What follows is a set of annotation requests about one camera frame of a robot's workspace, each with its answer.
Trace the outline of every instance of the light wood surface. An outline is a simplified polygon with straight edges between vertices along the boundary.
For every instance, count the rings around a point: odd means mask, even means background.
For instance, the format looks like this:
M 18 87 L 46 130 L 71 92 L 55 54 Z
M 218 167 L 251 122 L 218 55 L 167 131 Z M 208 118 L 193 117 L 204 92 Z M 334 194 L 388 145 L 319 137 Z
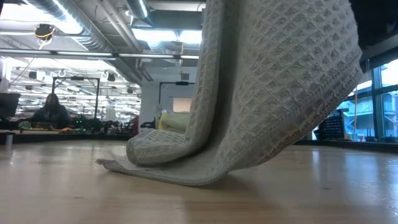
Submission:
M 0 147 L 0 223 L 398 223 L 398 156 L 291 146 L 193 188 L 108 172 L 125 142 Z

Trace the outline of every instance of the person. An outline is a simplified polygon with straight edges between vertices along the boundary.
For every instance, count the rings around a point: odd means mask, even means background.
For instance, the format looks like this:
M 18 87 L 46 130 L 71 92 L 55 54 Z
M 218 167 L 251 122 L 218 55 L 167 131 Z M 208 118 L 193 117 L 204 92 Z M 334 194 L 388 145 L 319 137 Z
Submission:
M 35 112 L 32 122 L 54 123 L 57 129 L 66 128 L 69 124 L 67 109 L 59 102 L 56 94 L 49 94 L 44 106 Z

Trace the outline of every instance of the wooden tabletop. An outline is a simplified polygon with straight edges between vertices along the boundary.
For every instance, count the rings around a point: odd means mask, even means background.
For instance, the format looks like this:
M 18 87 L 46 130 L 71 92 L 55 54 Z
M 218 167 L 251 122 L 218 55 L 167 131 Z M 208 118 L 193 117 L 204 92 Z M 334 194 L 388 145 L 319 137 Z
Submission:
M 291 146 L 194 188 L 108 172 L 125 142 L 0 147 L 0 223 L 398 223 L 398 156 Z

